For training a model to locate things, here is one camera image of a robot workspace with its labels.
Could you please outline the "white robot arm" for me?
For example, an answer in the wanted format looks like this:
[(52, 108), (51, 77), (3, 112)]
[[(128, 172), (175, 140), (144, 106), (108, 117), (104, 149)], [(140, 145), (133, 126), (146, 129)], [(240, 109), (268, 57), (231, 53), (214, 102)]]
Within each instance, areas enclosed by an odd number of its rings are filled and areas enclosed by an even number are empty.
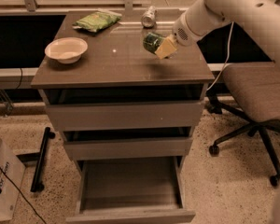
[[(243, 132), (259, 132), (276, 170), (270, 182), (280, 185), (280, 164), (267, 134), (268, 130), (280, 132), (280, 6), (270, 0), (198, 0), (176, 20), (172, 33), (155, 54), (163, 59), (175, 53), (179, 45), (189, 46), (227, 23), (240, 25), (271, 61), (230, 64), (222, 70), (224, 82), (240, 108), (217, 105), (249, 123), (218, 138), (209, 151), (216, 155), (220, 143)], [(280, 224), (280, 189), (270, 224)]]

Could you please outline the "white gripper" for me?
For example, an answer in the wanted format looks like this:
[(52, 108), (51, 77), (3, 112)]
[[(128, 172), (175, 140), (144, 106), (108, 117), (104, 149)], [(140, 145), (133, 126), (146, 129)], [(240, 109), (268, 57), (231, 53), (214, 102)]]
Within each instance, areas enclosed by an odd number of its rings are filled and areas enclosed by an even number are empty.
[(197, 0), (175, 21), (173, 35), (168, 35), (162, 40), (155, 54), (159, 59), (164, 59), (176, 52), (177, 43), (190, 46), (230, 22), (212, 11), (204, 0)]

